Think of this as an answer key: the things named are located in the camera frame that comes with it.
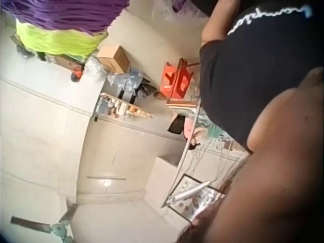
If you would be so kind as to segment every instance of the neon yellow cloth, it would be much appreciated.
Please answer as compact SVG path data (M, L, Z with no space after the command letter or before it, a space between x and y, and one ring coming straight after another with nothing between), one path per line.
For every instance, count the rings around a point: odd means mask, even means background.
M77 30L45 30L16 20L17 34L23 44L37 52L86 57L108 36L107 31L94 36Z

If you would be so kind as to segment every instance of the fan blade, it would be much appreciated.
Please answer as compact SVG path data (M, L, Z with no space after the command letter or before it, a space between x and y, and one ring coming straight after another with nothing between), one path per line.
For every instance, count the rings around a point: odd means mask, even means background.
M63 243L76 243L76 241L71 236L62 237L62 242Z
M49 224L33 222L33 221L17 218L14 216L11 217L10 223L16 224L16 225L19 225L19 226L22 226L22 227L25 227L28 229L33 229L33 230L37 230L40 232L48 233L48 234L50 234L52 232L52 228Z
M77 205L73 204L67 211L66 213L62 216L62 218L60 219L59 223L62 223L64 225L69 225L70 221L72 220L75 211L77 209Z

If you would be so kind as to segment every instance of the black t-shirt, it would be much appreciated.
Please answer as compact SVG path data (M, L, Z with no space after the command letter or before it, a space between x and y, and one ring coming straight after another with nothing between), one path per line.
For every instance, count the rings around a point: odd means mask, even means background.
M260 5L226 40L200 50L201 102L213 123L247 149L256 119L278 94L324 64L323 24L311 5Z

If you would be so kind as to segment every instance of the orange stool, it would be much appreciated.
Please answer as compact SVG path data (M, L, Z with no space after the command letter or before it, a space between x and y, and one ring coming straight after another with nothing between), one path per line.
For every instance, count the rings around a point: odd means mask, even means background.
M189 73L187 67L199 65L199 63L188 65L182 58L175 67L167 62L163 69L160 91L167 98L183 99L189 88L193 73Z

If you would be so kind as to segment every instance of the cardboard box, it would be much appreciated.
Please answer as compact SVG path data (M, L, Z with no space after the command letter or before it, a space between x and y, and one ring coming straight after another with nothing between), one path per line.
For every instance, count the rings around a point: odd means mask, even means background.
M69 70L82 70L82 64L73 60L66 55L50 55L54 58L55 64L67 68Z
M130 62L121 46L102 47L97 58L111 72L129 72Z

